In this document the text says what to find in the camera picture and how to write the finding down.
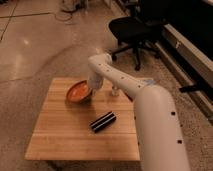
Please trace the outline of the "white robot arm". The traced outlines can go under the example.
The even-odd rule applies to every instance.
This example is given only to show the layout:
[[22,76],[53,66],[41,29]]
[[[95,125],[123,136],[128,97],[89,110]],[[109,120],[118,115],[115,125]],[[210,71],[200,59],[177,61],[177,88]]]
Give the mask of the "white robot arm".
[[88,65],[90,90],[100,89],[106,78],[133,100],[142,171],[191,171],[170,92],[114,68],[107,53],[89,57]]

